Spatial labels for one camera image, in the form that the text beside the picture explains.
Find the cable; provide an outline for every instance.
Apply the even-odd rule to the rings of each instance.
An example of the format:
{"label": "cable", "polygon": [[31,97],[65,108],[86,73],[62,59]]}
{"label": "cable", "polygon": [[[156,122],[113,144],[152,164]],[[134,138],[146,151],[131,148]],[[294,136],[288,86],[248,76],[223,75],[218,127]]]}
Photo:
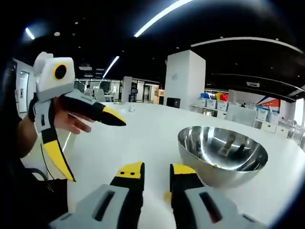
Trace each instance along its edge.
{"label": "cable", "polygon": [[47,171],[48,171],[48,173],[50,174],[50,176],[51,176],[51,177],[53,178],[53,180],[54,180],[54,177],[53,177],[52,174],[50,173],[50,171],[49,171],[49,169],[48,169],[48,167],[47,167],[47,163],[46,163],[46,161],[45,161],[45,159],[44,159],[44,155],[43,155],[42,145],[41,145],[41,144],[40,144],[40,149],[41,149],[42,158],[43,158],[44,164],[45,164],[45,166],[46,166],[46,168],[47,168]]}

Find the stainless steel bowl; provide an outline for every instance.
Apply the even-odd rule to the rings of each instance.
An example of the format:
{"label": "stainless steel bowl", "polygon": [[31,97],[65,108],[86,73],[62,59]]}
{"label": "stainless steel bowl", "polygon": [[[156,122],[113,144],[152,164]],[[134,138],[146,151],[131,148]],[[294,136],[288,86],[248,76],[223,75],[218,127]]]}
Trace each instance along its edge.
{"label": "stainless steel bowl", "polygon": [[212,187],[236,187],[253,178],[267,163],[266,150],[234,131],[192,126],[178,134],[183,163]]}

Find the white pillar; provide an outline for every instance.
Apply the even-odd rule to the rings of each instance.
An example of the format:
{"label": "white pillar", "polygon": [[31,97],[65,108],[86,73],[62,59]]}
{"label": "white pillar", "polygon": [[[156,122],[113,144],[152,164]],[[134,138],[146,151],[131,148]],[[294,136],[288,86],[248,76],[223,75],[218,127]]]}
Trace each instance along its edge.
{"label": "white pillar", "polygon": [[164,102],[179,98],[180,108],[191,110],[192,104],[204,92],[205,59],[191,50],[169,55],[165,79]]}
{"label": "white pillar", "polygon": [[132,77],[124,76],[122,97],[121,97],[122,102],[128,102],[131,88],[132,88]]}

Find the person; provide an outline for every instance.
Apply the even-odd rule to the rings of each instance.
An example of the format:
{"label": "person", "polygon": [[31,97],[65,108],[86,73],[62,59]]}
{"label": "person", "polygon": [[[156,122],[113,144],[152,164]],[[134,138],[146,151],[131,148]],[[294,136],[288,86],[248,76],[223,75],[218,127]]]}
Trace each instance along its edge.
{"label": "person", "polygon": [[90,94],[90,96],[94,96],[94,90],[90,87],[89,84],[86,86],[85,93]]}
{"label": "person", "polygon": [[[8,68],[10,78],[6,85],[5,100],[2,106],[1,119],[6,120],[4,130],[7,140],[17,144],[5,147],[2,153],[1,173],[5,186],[1,206],[4,213],[3,228],[31,226],[31,228],[47,228],[49,222],[55,220],[68,211],[67,205],[67,180],[39,181],[26,169],[20,158],[25,157],[37,140],[34,123],[26,115],[19,118],[15,100],[16,70]],[[54,98],[56,128],[66,129],[74,134],[80,131],[89,133],[91,128],[80,119],[63,110],[59,98]],[[91,121],[79,114],[80,118]]]}

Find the ceiling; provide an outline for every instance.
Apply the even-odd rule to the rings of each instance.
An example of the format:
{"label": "ceiling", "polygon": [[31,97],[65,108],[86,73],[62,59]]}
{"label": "ceiling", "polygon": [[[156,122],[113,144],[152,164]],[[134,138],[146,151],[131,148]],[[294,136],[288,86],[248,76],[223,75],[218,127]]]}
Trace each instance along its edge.
{"label": "ceiling", "polygon": [[[35,39],[24,33],[14,57],[33,65],[41,51],[70,56],[76,77],[84,78],[85,74],[103,76],[119,56],[105,78],[132,76],[158,81],[164,87],[167,56],[191,49],[206,60],[206,88],[254,92],[289,102],[305,96],[298,90],[305,85],[305,23],[300,1],[193,0],[134,37],[175,2],[112,0],[107,6],[45,6],[28,26]],[[225,40],[234,37],[247,38]],[[213,42],[192,46],[206,41]],[[82,71],[79,66],[92,70]]]}

